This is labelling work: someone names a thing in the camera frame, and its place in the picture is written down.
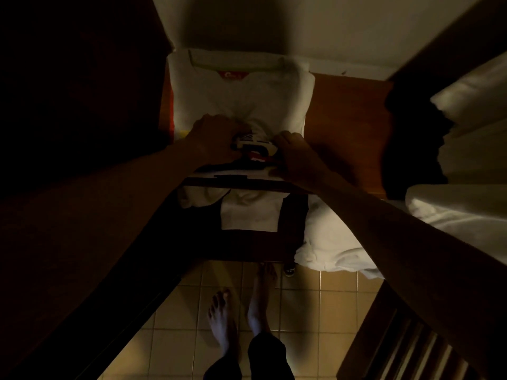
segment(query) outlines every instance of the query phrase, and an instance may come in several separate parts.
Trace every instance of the hand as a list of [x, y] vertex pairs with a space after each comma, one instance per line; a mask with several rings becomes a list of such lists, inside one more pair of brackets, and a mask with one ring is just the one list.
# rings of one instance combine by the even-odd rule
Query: hand
[[283, 131], [273, 141], [285, 160], [285, 165], [278, 170], [285, 181], [314, 193], [328, 180], [345, 182], [339, 174], [329, 170], [299, 133]]
[[226, 164], [241, 157], [240, 151], [231, 149], [233, 138], [250, 131], [250, 126], [245, 123], [222, 115], [205, 114], [194, 123], [183, 141], [199, 153], [201, 165]]

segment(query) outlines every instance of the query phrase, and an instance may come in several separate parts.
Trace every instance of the pant leg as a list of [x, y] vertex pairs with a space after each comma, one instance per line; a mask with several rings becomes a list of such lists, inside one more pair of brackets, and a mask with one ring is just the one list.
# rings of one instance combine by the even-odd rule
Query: pant leg
[[294, 380], [285, 345], [271, 333], [261, 332], [250, 342], [248, 358], [252, 380]]
[[225, 355], [208, 368], [203, 380], [241, 380], [241, 378], [238, 360], [231, 355]]

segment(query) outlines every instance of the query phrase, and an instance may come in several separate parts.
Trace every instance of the white cloth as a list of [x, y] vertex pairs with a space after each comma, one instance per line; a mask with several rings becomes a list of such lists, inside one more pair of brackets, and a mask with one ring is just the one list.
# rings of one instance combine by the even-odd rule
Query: white cloth
[[439, 163], [447, 185], [416, 185], [417, 218], [507, 264], [507, 53], [431, 98], [455, 126]]
[[[174, 92], [174, 137], [180, 139], [204, 114], [224, 114], [249, 124], [268, 139], [283, 130], [303, 132], [315, 77], [308, 64], [265, 53], [178, 50], [168, 57]], [[213, 177], [245, 174], [268, 177], [267, 171], [196, 173]], [[228, 189], [184, 187], [182, 207], [211, 205]], [[283, 198], [279, 192], [232, 189], [222, 201], [222, 229], [276, 232]]]
[[308, 195], [304, 243], [294, 261], [315, 270], [361, 271], [367, 278], [383, 278], [352, 231], [317, 195]]

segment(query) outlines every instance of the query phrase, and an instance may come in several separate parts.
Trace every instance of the person's right arm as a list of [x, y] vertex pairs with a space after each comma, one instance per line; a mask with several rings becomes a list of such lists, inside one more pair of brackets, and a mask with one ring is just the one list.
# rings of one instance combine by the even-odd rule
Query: person's right arm
[[275, 143], [285, 161], [282, 178], [329, 205], [423, 320], [445, 337], [459, 332], [462, 344], [488, 345], [485, 335], [494, 333], [495, 323], [506, 317], [500, 300], [507, 291], [506, 266], [353, 187], [330, 171], [300, 134], [282, 132]]

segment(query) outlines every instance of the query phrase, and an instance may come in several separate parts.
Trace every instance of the person's left foot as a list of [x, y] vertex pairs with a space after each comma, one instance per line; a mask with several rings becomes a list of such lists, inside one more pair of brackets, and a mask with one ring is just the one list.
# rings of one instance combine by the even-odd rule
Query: person's left foot
[[222, 348], [222, 355], [232, 354], [239, 357], [239, 340], [236, 323], [233, 318], [231, 292], [226, 289], [223, 293], [217, 292], [213, 296], [212, 306], [208, 309], [208, 321], [213, 336]]

